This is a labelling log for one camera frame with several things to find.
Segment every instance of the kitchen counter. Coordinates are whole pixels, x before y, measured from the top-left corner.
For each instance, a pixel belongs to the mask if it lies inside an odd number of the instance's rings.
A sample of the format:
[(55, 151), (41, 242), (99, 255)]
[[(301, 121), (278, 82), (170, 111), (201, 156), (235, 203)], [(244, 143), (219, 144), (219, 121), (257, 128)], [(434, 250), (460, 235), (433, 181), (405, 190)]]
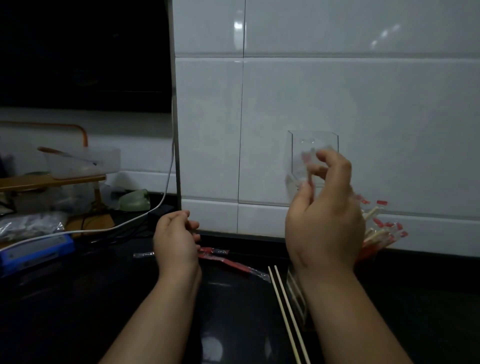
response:
[[(267, 272), (288, 267), (282, 242), (204, 236), (230, 259)], [(151, 239), (79, 247), (64, 258), (0, 279), (2, 363), (97, 363), (156, 282)], [(219, 262), (201, 261), (185, 363), (294, 363), (272, 285)], [(361, 279), (415, 363), (480, 362), (480, 263), (389, 250)], [(304, 336), (321, 360), (314, 333)]]

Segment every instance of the white cable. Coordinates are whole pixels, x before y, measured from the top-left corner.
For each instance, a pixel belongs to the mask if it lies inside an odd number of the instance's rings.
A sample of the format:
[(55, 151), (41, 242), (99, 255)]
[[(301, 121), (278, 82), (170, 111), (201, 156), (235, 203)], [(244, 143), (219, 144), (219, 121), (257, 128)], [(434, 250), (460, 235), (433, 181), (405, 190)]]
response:
[(21, 244), (24, 244), (24, 243), (28, 243), (28, 242), (32, 242), (34, 240), (39, 240), (39, 239), (44, 239), (44, 238), (50, 238), (52, 236), (59, 236), (59, 235), (65, 235), (65, 234), (75, 234), (75, 233), (85, 233), (85, 232), (107, 232), (107, 231), (112, 231), (112, 230), (115, 230), (115, 229), (118, 229), (118, 228), (121, 228), (122, 226), (125, 226), (126, 224), (128, 224), (129, 222), (132, 222), (132, 221), (135, 221), (135, 220), (138, 220), (139, 218), (142, 218), (144, 216), (147, 216), (149, 212), (152, 212), (153, 210), (156, 210), (157, 208), (160, 207), (160, 205), (163, 203), (163, 200), (165, 200), (165, 196), (167, 195), (167, 190), (168, 190), (168, 181), (170, 181), (170, 174), (172, 173), (172, 167), (173, 167), (173, 157), (174, 157), (174, 139), (172, 138), (172, 158), (170, 160), (170, 170), (168, 171), (168, 177), (167, 177), (167, 184), (165, 186), (165, 193), (163, 194), (163, 197), (162, 199), (160, 200), (160, 203), (152, 208), (150, 211), (148, 212), (145, 212), (144, 214), (141, 214), (140, 216), (137, 216), (131, 220), (128, 220), (126, 222), (123, 222), (121, 223), (120, 225), (117, 225), (117, 226), (114, 226), (113, 228), (108, 228), (108, 229), (96, 229), (96, 230), (74, 230), (74, 231), (62, 231), (62, 232), (55, 232), (53, 234), (48, 234), (48, 235), (42, 235), (42, 236), (37, 236), (35, 238), (30, 238), (30, 239), (25, 239), (25, 240), (22, 240), (22, 241), (19, 241), (17, 243), (14, 243), (12, 245), (8, 245), (4, 248), (1, 248), (0, 249), (0, 253), (3, 252), (4, 250), (8, 250), (10, 248), (13, 248), (15, 246), (18, 246), (18, 245), (21, 245)]

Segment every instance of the forearm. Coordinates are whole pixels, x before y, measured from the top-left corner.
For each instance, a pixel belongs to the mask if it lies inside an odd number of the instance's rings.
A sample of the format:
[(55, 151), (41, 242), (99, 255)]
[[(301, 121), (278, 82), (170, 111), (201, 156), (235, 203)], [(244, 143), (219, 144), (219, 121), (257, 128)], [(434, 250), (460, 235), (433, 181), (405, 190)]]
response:
[(352, 272), (301, 284), (327, 363), (411, 363)]
[(198, 277), (160, 276), (101, 364), (179, 363), (187, 342)]

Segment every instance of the clear plastic box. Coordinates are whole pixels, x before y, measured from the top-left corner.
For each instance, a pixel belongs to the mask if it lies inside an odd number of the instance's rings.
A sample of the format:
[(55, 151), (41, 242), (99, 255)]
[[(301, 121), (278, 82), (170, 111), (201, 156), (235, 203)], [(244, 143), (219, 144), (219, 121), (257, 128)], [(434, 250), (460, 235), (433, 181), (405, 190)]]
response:
[[(332, 132), (289, 130), (288, 140), (291, 146), (291, 155), (287, 172), (297, 186), (308, 178), (306, 164), (326, 166), (315, 155), (318, 149), (329, 148), (338, 151), (338, 135)], [(317, 187), (324, 185), (324, 181), (317, 176), (313, 176), (313, 182)]]
[(45, 153), (50, 175), (57, 180), (115, 173), (120, 170), (120, 149), (114, 147), (62, 148)]

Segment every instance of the clear acrylic holder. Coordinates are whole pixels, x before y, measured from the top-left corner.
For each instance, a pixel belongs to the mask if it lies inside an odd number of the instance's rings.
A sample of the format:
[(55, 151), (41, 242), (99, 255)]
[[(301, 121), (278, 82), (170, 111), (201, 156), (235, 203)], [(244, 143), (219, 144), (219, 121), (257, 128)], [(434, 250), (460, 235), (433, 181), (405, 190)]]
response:
[[(338, 135), (332, 132), (316, 131), (288, 131), (288, 140), (291, 147), (287, 173), (297, 187), (308, 179), (307, 164), (325, 163), (318, 160), (315, 152), (319, 149), (333, 149), (338, 152)], [(323, 187), (324, 181), (313, 176), (316, 187)]]

